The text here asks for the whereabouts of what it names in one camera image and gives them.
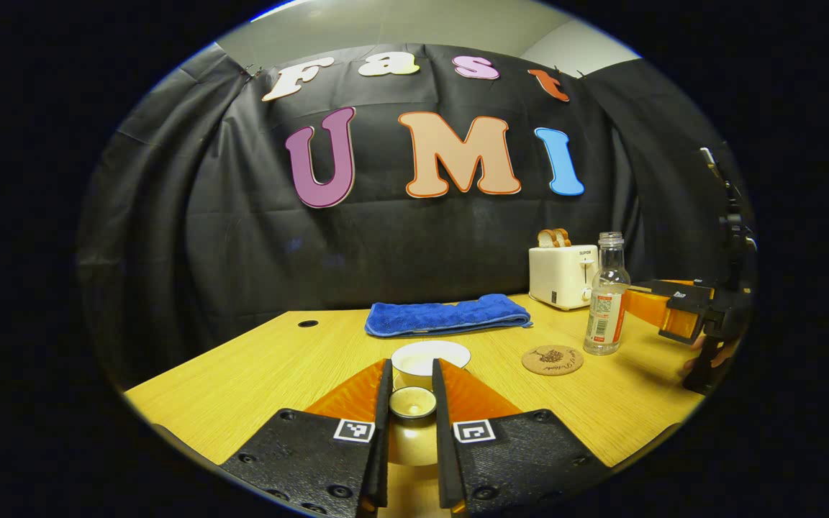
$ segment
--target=cork coaster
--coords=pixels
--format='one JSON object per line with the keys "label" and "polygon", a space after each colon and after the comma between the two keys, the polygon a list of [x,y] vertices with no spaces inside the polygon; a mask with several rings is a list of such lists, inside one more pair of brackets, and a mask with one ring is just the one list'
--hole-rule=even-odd
{"label": "cork coaster", "polygon": [[531,373],[543,376],[561,376],[573,373],[584,364],[580,351],[563,345],[534,347],[523,355],[523,366]]}

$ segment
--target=human hand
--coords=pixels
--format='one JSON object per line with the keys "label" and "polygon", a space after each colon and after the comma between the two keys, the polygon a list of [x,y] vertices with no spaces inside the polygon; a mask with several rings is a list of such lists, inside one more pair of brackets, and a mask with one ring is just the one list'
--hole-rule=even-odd
{"label": "human hand", "polygon": [[[693,342],[693,345],[690,345],[691,351],[698,351],[701,350],[703,344],[705,343],[705,335],[701,335],[701,337],[697,338],[697,341]],[[712,358],[712,368],[716,368],[721,365],[721,363],[727,358],[730,358],[732,354],[734,354],[734,347],[736,347],[737,342],[725,342],[722,346],[721,350],[718,351],[716,357]],[[693,360],[687,360],[684,362],[684,370],[690,371],[694,365],[697,364],[697,359],[693,358]]]}

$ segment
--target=white toaster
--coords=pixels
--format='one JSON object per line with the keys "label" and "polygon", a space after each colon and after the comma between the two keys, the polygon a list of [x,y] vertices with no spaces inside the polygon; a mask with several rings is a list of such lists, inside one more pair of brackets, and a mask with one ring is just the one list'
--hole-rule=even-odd
{"label": "white toaster", "polygon": [[559,309],[589,306],[597,272],[596,245],[530,248],[530,298]]}

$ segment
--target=plastic bottle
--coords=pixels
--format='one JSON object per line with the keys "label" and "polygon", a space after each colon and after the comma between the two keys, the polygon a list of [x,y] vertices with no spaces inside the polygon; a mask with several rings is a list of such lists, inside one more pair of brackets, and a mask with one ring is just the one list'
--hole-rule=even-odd
{"label": "plastic bottle", "polygon": [[599,233],[599,272],[593,279],[590,315],[584,337],[584,350],[604,356],[619,348],[625,317],[625,291],[632,282],[625,271],[621,232]]}

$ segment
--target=white wall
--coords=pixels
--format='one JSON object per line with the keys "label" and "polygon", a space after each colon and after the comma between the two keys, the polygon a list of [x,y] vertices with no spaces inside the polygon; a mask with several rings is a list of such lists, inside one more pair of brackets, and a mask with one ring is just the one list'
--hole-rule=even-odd
{"label": "white wall", "polygon": [[605,32],[572,19],[543,36],[520,57],[552,68],[557,66],[559,71],[578,78],[579,70],[591,73],[641,56]]}

